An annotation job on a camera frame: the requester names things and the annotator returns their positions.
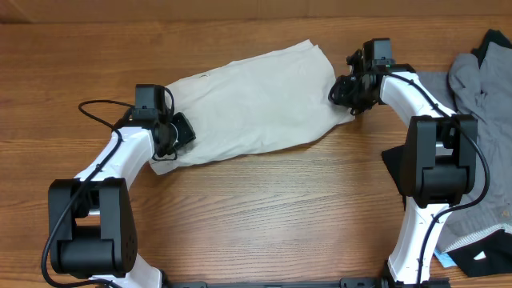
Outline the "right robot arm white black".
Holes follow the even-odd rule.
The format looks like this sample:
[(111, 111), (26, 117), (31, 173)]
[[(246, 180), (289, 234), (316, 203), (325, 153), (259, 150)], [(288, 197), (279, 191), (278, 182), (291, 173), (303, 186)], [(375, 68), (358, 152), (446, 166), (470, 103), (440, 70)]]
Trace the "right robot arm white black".
[(337, 78), (328, 99), (360, 115), (377, 104), (391, 107), (407, 127), (403, 145), (382, 152), (402, 196), (405, 215), (397, 244), (377, 278), (344, 278), (342, 287), (448, 287), (430, 264), (446, 220), (463, 209), (472, 191), (478, 124), (440, 103), (409, 64), (393, 59), (391, 41), (374, 38), (346, 59), (350, 74)]

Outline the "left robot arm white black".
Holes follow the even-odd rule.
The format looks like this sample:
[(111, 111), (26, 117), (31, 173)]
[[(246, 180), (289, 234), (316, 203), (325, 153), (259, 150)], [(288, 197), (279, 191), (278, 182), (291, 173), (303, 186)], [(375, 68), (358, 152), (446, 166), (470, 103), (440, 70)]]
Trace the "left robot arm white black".
[(135, 103), (115, 123), (99, 156), (74, 178), (57, 179), (48, 189), (49, 237), (41, 272), (68, 274), (74, 287), (168, 287), (163, 270), (138, 253), (129, 189), (147, 162), (174, 162), (195, 139), (186, 116), (174, 109), (170, 89), (138, 84)]

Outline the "beige shorts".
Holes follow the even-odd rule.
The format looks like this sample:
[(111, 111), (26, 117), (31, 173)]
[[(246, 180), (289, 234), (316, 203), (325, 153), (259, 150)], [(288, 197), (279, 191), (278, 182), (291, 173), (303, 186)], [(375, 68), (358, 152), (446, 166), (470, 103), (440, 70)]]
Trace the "beige shorts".
[(167, 98), (183, 113), (195, 140), (177, 159), (150, 161), (156, 174), (314, 142), (351, 122), (348, 108), (328, 99), (334, 69), (309, 40), (182, 78)]

